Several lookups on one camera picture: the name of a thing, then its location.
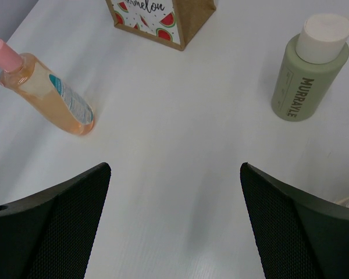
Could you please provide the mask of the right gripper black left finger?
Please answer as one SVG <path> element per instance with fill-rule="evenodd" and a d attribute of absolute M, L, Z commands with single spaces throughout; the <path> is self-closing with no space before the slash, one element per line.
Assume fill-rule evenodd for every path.
<path fill-rule="evenodd" d="M 0 278 L 84 278 L 110 178 L 100 163 L 0 205 Z"/>

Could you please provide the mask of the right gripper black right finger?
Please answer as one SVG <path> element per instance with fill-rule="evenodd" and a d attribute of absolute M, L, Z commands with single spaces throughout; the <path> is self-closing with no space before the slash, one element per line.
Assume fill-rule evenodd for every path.
<path fill-rule="evenodd" d="M 240 181 L 265 278 L 349 278 L 349 208 L 249 163 Z"/>

